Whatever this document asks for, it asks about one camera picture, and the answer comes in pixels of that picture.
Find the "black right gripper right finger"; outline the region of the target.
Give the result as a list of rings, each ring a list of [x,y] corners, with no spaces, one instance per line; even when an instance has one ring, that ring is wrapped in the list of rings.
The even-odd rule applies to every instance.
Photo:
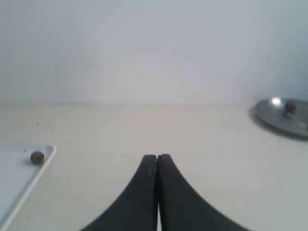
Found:
[[[158,203],[163,231],[245,231],[205,201],[182,176],[169,154],[157,160]]]

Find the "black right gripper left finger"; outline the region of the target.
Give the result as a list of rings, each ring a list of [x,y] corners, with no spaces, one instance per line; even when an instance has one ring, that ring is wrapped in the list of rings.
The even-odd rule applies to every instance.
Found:
[[[84,231],[155,231],[157,157],[144,155],[132,179],[117,199]]]

